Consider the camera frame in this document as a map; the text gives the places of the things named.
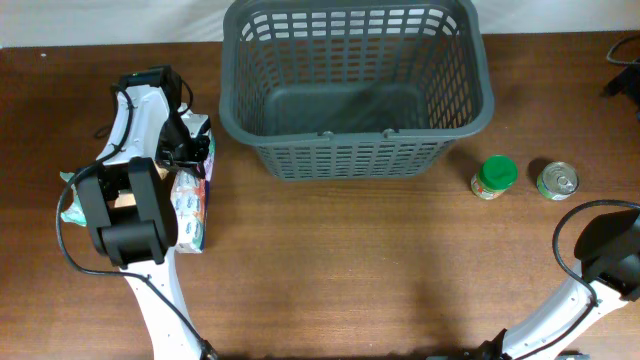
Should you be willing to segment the green lid jar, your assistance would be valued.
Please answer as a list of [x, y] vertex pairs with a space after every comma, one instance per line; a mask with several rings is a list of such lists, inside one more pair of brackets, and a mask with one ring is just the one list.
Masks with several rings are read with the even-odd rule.
[[493, 155], [471, 179], [471, 190], [479, 198], [493, 200], [510, 189], [519, 176], [515, 162], [505, 155]]

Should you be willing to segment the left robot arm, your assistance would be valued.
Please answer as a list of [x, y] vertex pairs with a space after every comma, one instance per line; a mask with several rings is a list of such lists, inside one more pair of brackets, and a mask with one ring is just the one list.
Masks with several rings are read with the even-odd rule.
[[175, 265], [179, 212], [169, 179], [208, 180], [213, 157], [208, 116], [182, 95], [189, 85], [169, 65], [122, 76], [112, 87], [114, 123], [96, 160], [69, 181], [96, 251], [127, 281], [156, 359], [214, 359], [196, 330]]

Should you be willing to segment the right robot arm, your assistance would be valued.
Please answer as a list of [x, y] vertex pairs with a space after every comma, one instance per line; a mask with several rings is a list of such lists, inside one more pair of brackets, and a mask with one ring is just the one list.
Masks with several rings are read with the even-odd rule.
[[[576, 263], [559, 253], [559, 235], [577, 213], [597, 206], [619, 206], [601, 214], [580, 233]], [[478, 359], [555, 359], [605, 315], [639, 299], [639, 205], [596, 200], [570, 210], [552, 236], [556, 262], [568, 278], [527, 319], [483, 344]]]

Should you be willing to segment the brown paper pouch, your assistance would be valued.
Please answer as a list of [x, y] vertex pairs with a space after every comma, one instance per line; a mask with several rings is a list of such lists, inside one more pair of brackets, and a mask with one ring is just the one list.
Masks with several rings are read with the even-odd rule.
[[[157, 180], [152, 179], [147, 183], [148, 189], [142, 192], [143, 200], [158, 197], [159, 193], [163, 193], [168, 188], [166, 182], [167, 177], [169, 176], [169, 171], [160, 167], [157, 163], [154, 164], [154, 169], [157, 174]], [[117, 177], [115, 180], [115, 198], [107, 201], [108, 208], [117, 209], [135, 206], [137, 204], [136, 195], [131, 188], [128, 168], [117, 168]]]

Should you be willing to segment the teal snack wrapper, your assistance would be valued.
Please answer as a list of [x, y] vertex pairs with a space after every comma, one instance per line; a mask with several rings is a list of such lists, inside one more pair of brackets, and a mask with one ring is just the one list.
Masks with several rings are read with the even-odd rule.
[[73, 200], [71, 205], [61, 213], [61, 220], [66, 223], [73, 223], [82, 227], [87, 226], [87, 220], [82, 209], [80, 199], [75, 185], [71, 186]]

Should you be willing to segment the small tin can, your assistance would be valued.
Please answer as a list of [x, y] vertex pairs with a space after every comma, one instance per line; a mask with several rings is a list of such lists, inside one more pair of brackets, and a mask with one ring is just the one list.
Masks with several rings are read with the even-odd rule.
[[539, 193], [553, 201], [567, 199], [579, 186], [580, 178], [576, 169], [566, 162], [549, 163], [536, 179]]

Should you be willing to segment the grey plastic shopping basket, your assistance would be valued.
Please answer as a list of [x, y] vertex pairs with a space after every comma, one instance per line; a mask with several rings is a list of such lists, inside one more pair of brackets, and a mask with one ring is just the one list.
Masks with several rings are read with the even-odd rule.
[[467, 0], [242, 0], [223, 37], [221, 123], [284, 181], [412, 177], [494, 114]]

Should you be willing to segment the multipack of tissue packets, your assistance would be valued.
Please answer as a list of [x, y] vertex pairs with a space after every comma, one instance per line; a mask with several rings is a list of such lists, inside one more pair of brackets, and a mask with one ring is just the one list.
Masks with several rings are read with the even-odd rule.
[[215, 158], [215, 140], [210, 129], [209, 156], [204, 162], [205, 177], [180, 170], [177, 172], [170, 199], [176, 211], [178, 239], [176, 251], [199, 254], [204, 250], [209, 184]]

